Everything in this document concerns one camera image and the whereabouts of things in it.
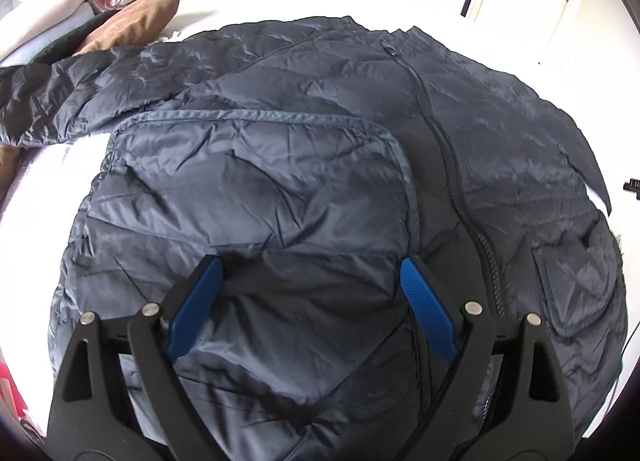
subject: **blue gripper pad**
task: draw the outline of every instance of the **blue gripper pad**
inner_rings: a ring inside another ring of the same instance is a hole
[[[454,323],[411,258],[400,265],[400,286],[429,347],[453,363],[460,354]]]
[[[222,282],[222,261],[214,257],[169,324],[169,343],[164,354],[172,364],[196,343]]]

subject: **white bed sheet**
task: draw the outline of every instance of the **white bed sheet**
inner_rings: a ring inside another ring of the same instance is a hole
[[[311,16],[351,16],[370,30],[418,26],[448,48],[489,67],[514,73],[524,82],[536,79],[526,49],[452,14],[450,5],[437,0],[180,0],[164,35],[178,32],[174,40],[182,40],[228,24]],[[107,142],[108,135],[99,134],[31,151],[2,208],[0,286],[20,289],[2,293],[0,344],[18,389],[43,430],[53,389],[47,349],[51,297],[72,221],[99,172]],[[604,211],[604,203],[593,191],[590,195]],[[627,363],[635,363],[635,349],[629,348]]]

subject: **jacket zipper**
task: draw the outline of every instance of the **jacket zipper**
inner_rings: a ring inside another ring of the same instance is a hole
[[[447,136],[441,124],[433,115],[433,106],[431,105],[431,99],[427,87],[424,85],[422,78],[418,75],[415,69],[402,60],[402,57],[399,56],[398,52],[394,48],[384,46],[384,49],[393,58],[393,60],[395,60],[409,73],[412,78],[412,82],[414,82],[422,118],[435,134],[442,150],[447,172],[449,196],[458,216],[462,220],[467,231],[473,237],[474,243],[476,244],[476,250],[480,255],[482,269],[484,269],[485,283],[487,284],[488,300],[493,301],[495,306],[494,310],[497,316],[500,318],[506,318],[502,276],[500,274],[500,268],[498,267],[498,260],[496,258],[494,247],[491,244],[489,237],[479,227],[478,223],[474,220],[466,206],[462,189],[460,187],[460,168],[458,166],[458,159],[454,154],[449,136]]]

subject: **brown pillow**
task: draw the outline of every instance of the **brown pillow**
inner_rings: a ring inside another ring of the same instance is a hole
[[[15,177],[15,168],[20,161],[20,149],[0,145],[0,202],[9,190]]]
[[[91,32],[75,55],[115,46],[144,46],[160,36],[174,18],[180,0],[137,0]]]

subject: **jacket pocket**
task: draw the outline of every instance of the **jacket pocket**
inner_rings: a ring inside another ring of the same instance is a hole
[[[400,145],[359,118],[149,112],[111,137],[88,215],[210,248],[366,253],[418,243]]]
[[[618,245],[603,216],[582,239],[564,237],[556,247],[533,251],[548,320],[560,337],[571,337],[603,314],[616,288]]]

